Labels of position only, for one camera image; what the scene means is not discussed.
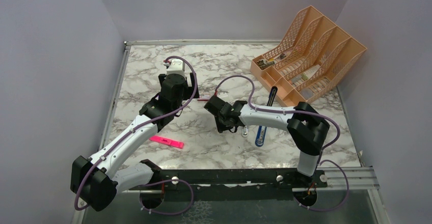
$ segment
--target wire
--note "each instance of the wire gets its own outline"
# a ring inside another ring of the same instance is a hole
[[[327,212],[327,211],[333,211],[333,210],[337,210],[337,209],[339,209],[342,205],[344,205],[345,203],[346,203],[346,201],[348,200],[348,196],[349,196],[349,184],[348,184],[348,177],[346,176],[346,173],[343,171],[343,169],[338,165],[338,164],[336,164],[335,162],[333,162],[333,161],[331,161],[331,160],[329,160],[329,159],[325,159],[325,160],[323,160],[323,161],[321,161],[321,163],[319,164],[319,165],[321,165],[322,163],[324,163],[324,162],[330,162],[330,163],[332,163],[332,164],[334,164],[336,167],[338,167],[339,168],[339,170],[342,172],[342,174],[343,174],[343,177],[345,178],[345,182],[346,182],[346,194],[345,194],[345,197],[343,198],[343,200],[337,205],[337,206],[335,206],[335,207],[333,207],[333,208],[330,208],[330,209],[317,209],[317,208],[310,208],[309,206],[304,206],[304,205],[302,205],[296,198],[294,198],[295,199],[295,201],[297,201],[297,203],[299,204],[299,206],[301,206],[301,207],[303,207],[303,208],[305,208],[305,209],[308,209],[308,210],[311,210],[311,211],[316,211],[316,212]]]
[[[253,94],[255,92],[255,85],[254,85],[254,82],[250,78],[248,78],[248,77],[246,77],[244,75],[231,75],[231,76],[226,77],[225,79],[223,79],[216,86],[216,89],[214,90],[215,94],[217,94],[218,88],[222,85],[222,83],[224,83],[226,80],[234,78],[234,77],[244,78],[244,79],[248,80],[252,84],[252,91],[251,91],[251,93],[249,95],[249,98],[248,98],[248,105],[249,105],[249,107],[251,107],[251,108],[253,108],[253,109],[257,110],[257,111],[277,113],[277,114],[283,114],[283,113],[285,113],[285,114],[293,114],[293,113],[296,113],[296,114],[304,114],[304,115],[316,116],[316,117],[320,117],[320,118],[328,120],[329,122],[331,122],[336,127],[336,130],[337,130],[336,137],[333,140],[331,140],[328,144],[324,145],[321,148],[321,153],[319,154],[319,158],[318,158],[317,162],[319,162],[321,160],[321,155],[322,155],[323,150],[325,148],[327,148],[328,146],[334,144],[337,141],[337,139],[339,139],[339,137],[340,137],[340,128],[339,128],[339,125],[334,120],[332,120],[331,118],[329,118],[327,116],[320,115],[320,114],[317,114],[317,113],[307,112],[307,111],[300,111],[300,110],[281,111],[281,110],[268,109],[268,108],[260,108],[258,106],[254,106],[252,104],[252,102],[251,102],[251,99],[252,99],[252,96],[253,96]]]
[[[179,214],[185,213],[188,209],[190,209],[190,208],[192,207],[192,205],[194,204],[194,190],[192,189],[192,186],[191,186],[188,182],[186,182],[186,181],[184,181],[184,180],[181,180],[181,179],[169,179],[169,180],[163,180],[163,181],[160,181],[160,182],[150,183],[150,184],[141,185],[141,186],[142,186],[142,187],[151,187],[151,186],[154,186],[154,185],[164,184],[164,183],[166,183],[166,182],[173,182],[173,181],[176,181],[176,182],[182,182],[182,183],[186,184],[187,187],[189,188],[189,190],[191,191],[191,201],[190,201],[189,204],[186,206],[186,208],[184,208],[183,210],[177,211],[177,212],[172,212],[172,213],[168,213],[168,212],[161,212],[161,211],[152,210],[152,209],[147,209],[147,208],[143,205],[143,202],[142,202],[142,199],[141,199],[141,196],[140,196],[140,204],[141,204],[141,206],[142,206],[142,209],[141,209],[141,210],[144,209],[144,210],[149,211],[149,213],[156,213],[156,214],[161,214],[161,215],[179,215]]]
[[[145,126],[145,125],[147,125],[147,124],[150,124],[150,123],[153,123],[153,122],[155,122],[155,121],[157,121],[157,120],[160,120],[160,119],[163,119],[163,118],[165,118],[165,117],[168,117],[168,116],[172,116],[172,115],[175,115],[177,112],[179,112],[180,110],[182,110],[182,109],[184,109],[192,100],[193,100],[193,98],[195,97],[195,94],[196,94],[196,92],[197,92],[197,89],[198,89],[198,81],[197,81],[197,75],[196,75],[196,73],[195,73],[195,70],[194,70],[194,68],[192,67],[192,65],[187,61],[187,60],[185,60],[184,58],[182,58],[182,57],[179,57],[179,56],[169,56],[168,58],[166,58],[165,60],[164,60],[164,63],[169,63],[170,61],[170,59],[179,59],[179,60],[182,60],[185,64],[187,64],[187,66],[189,66],[189,68],[191,69],[191,71],[192,71],[192,74],[194,75],[194,80],[195,80],[195,85],[194,85],[194,91],[192,92],[192,95],[191,95],[191,97],[190,97],[190,99],[188,100],[188,101],[186,101],[186,103],[184,103],[184,105],[182,105],[180,108],[178,108],[178,109],[176,109],[176,110],[174,110],[174,111],[172,111],[172,112],[169,112],[168,114],[165,114],[165,115],[163,115],[163,116],[159,116],[159,117],[156,117],[156,118],[153,118],[153,119],[151,119],[151,120],[149,120],[149,121],[146,121],[146,122],[143,122],[143,123],[141,123],[141,124],[139,124],[139,125],[137,125],[136,127],[134,127],[133,128],[133,131],[137,131],[138,129],[140,129],[141,127],[143,127],[143,126]],[[119,144],[121,144],[128,136],[130,136],[131,134],[133,134],[133,132],[132,131],[128,131],[126,134],[124,134],[112,147],[110,147],[105,153],[104,153],[104,157],[107,157]],[[89,176],[90,176],[90,174],[93,172],[93,170],[102,162],[102,159],[98,159],[95,163],[94,163],[94,165],[92,165],[92,167],[90,167],[90,169],[89,169],[89,171],[85,174],[85,176],[84,176],[84,178],[83,178],[83,180],[81,181],[81,183],[79,184],[79,187],[78,187],[78,190],[76,191],[76,195],[75,195],[75,202],[74,202],[74,207],[75,207],[75,210],[84,210],[84,209],[86,209],[89,205],[87,204],[87,205],[85,205],[85,206],[82,206],[82,207],[80,207],[80,206],[78,206],[78,202],[79,202],[79,196],[81,195],[81,191],[83,190],[83,187],[84,187],[84,184],[85,184],[85,182],[87,181],[87,179],[89,178]]]

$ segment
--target blue and black tool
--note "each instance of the blue and black tool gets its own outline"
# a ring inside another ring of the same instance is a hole
[[[273,101],[275,100],[277,92],[278,92],[277,87],[272,87],[272,89],[270,89],[270,94],[268,96],[267,106],[273,105]],[[264,139],[265,139],[265,132],[266,131],[267,131],[266,126],[259,126],[258,127],[258,134],[257,134],[257,137],[255,139],[255,145],[256,146],[261,147],[262,145],[264,145]]]

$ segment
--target blue handle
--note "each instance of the blue handle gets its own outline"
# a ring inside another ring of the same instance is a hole
[[[257,133],[257,137],[255,139],[255,145],[257,147],[261,147],[264,145],[264,140],[265,140],[265,132],[267,131],[267,127],[266,126],[259,126],[258,127],[258,133]]]

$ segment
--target desk organizer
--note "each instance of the desk organizer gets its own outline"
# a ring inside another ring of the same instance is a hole
[[[334,22],[309,6],[294,18],[281,43],[252,60],[251,72],[280,105],[313,102],[334,88],[366,51]]]

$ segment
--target white marble surface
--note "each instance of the white marble surface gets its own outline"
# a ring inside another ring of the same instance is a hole
[[[110,141],[113,140],[138,114],[144,103],[160,91],[157,76],[165,73],[162,61],[171,55],[188,60],[197,73],[200,93],[213,92],[225,77],[243,74],[255,82],[253,102],[266,104],[268,92],[250,74],[251,60],[273,48],[273,45],[172,45],[133,46],[122,83],[114,116]],[[219,96],[227,102],[246,100],[251,91],[248,81],[234,78],[219,89]],[[234,169],[262,167],[296,167],[299,150],[289,133],[268,129],[264,146],[255,146],[257,126],[250,127],[249,136],[241,132],[216,131],[214,117],[204,109],[205,102],[194,100],[158,135],[182,141],[183,149],[146,141],[121,168],[150,159],[163,169]],[[331,159],[341,166],[360,166],[354,143],[336,91],[312,103],[320,113],[333,118],[341,127],[342,135],[325,149],[323,159]],[[334,138],[332,126],[327,142]]]

